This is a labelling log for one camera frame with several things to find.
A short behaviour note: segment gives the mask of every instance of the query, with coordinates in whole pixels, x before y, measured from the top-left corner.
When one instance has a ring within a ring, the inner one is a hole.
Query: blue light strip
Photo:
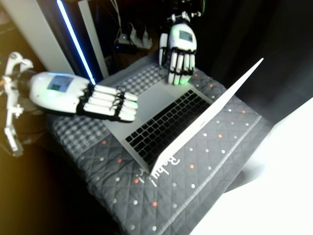
[[[92,77],[90,68],[89,68],[89,66],[88,66],[88,64],[87,64],[87,61],[86,61],[85,57],[84,57],[83,51],[82,51],[82,49],[81,49],[81,47],[80,47],[80,45],[79,45],[79,43],[78,43],[78,40],[77,40],[77,37],[76,37],[76,35],[75,35],[75,33],[74,33],[73,27],[72,27],[72,25],[70,24],[70,21],[69,21],[69,18],[68,18],[68,16],[67,16],[67,12],[65,11],[65,8],[64,8],[64,6],[63,6],[63,3],[62,3],[61,0],[57,0],[57,4],[58,4],[59,9],[60,9],[60,11],[61,11],[61,14],[62,14],[62,16],[63,16],[63,19],[64,19],[64,21],[65,21],[65,24],[67,25],[67,29],[68,29],[68,31],[69,31],[69,33],[70,33],[70,35],[71,35],[71,37],[72,37],[72,40],[73,40],[73,42],[74,42],[74,44],[75,44],[75,46],[76,46],[77,52],[78,52],[78,54],[79,54],[79,56],[80,56],[80,58],[81,58],[81,60],[82,60],[82,62],[83,62],[83,64],[84,64],[84,66],[85,66],[85,69],[86,69],[86,71],[87,71],[87,73],[88,73],[88,76],[89,76],[89,78],[90,78],[90,81],[92,82],[92,84],[95,85],[96,83],[95,83],[95,81],[94,81],[94,79],[93,79],[93,77]]]

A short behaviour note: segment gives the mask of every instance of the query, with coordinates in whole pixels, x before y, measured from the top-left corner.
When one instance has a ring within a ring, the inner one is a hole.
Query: gray display on robotic hand
[[[178,85],[189,81],[195,70],[195,54],[197,39],[191,27],[187,24],[190,18],[186,12],[180,16],[174,14],[170,18],[174,25],[169,33],[162,33],[160,38],[159,64],[164,66],[167,53],[171,53],[168,83]]]
[[[113,121],[134,121],[137,96],[62,73],[41,72],[32,77],[29,98],[47,110],[97,116]]]

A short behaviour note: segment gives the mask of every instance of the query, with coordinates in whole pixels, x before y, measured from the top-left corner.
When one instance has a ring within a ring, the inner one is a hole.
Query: black keyboard
[[[209,106],[189,90],[129,135],[126,141],[150,165]]]

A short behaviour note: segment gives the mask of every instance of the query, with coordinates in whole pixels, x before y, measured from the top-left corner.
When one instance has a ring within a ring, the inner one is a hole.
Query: checkered fabric
[[[151,86],[149,81],[163,78],[158,72],[158,65],[150,63],[116,86],[139,95]],[[190,83],[213,101],[226,90],[200,70]],[[59,117],[51,126],[89,192],[130,235],[189,234],[271,129],[268,121],[233,97],[157,174],[148,175],[102,121]]]

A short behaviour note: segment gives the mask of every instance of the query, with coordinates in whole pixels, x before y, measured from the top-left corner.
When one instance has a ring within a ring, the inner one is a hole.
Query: laptop
[[[173,86],[162,79],[138,96],[134,122],[106,120],[105,125],[142,169],[153,174],[222,110],[262,60],[215,102],[190,83]]]

